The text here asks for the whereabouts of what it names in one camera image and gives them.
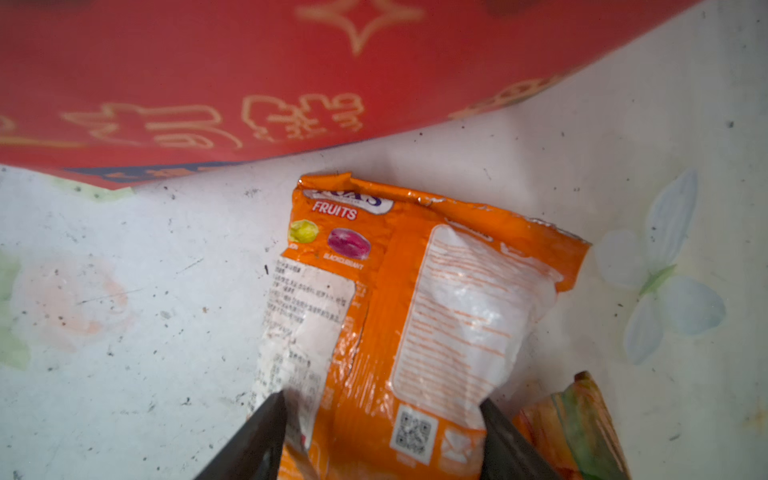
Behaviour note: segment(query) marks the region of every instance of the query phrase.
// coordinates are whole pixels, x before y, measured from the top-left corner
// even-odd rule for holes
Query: white sticker
[[[432,230],[392,370],[403,402],[483,429],[480,402],[508,377],[561,275],[473,235]]]
[[[435,448],[438,421],[435,417],[421,413],[401,403],[397,409],[395,428],[389,447],[429,465]]]
[[[253,412],[284,390],[286,441],[297,448],[312,443],[333,350],[354,296],[353,280],[287,258],[277,261],[248,408]]]
[[[472,439],[459,430],[445,429],[445,435],[440,444],[440,455],[454,462],[469,463],[474,445]]]

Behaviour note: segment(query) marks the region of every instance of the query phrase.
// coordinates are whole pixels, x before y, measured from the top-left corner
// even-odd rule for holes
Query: gold star pattern
[[[335,0],[319,5],[303,5],[296,7],[296,17],[308,22],[324,23],[341,28],[352,45],[352,53],[356,57],[362,53],[366,42],[378,30],[397,24],[420,22],[424,18],[424,9],[400,5],[393,0],[362,0],[369,2],[381,15],[365,24],[361,29],[346,16],[356,8],[361,0]]]

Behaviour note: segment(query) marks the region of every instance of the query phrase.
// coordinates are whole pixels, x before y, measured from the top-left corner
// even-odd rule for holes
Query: orange candy wrapper
[[[479,477],[478,405],[588,248],[486,205],[302,177],[249,401],[286,393],[280,478]]]
[[[525,407],[512,425],[563,480],[631,480],[611,414],[589,372]]]

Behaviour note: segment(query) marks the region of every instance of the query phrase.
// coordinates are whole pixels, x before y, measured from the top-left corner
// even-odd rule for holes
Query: white flower pattern
[[[624,331],[624,350],[635,365],[656,351],[665,326],[695,335],[725,318],[725,302],[717,292],[674,272],[697,195],[697,173],[686,170],[654,200],[642,239],[631,230],[613,230],[594,248],[598,269],[607,282],[639,291],[640,300]]]

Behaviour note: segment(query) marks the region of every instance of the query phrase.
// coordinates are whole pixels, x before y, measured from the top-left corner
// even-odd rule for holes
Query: white floor
[[[678,264],[725,299],[725,322],[668,333],[632,366],[621,339],[637,297],[605,283],[590,253],[502,402],[536,400],[588,369],[635,478],[765,478],[766,153],[768,2],[734,0],[704,2],[524,104],[463,122],[115,200],[9,167],[0,251],[21,271],[0,327],[31,361],[0,366],[0,477],[197,474],[244,421],[265,265],[286,246],[301,174],[350,170],[598,242],[639,230],[659,189],[695,167],[699,207]]]

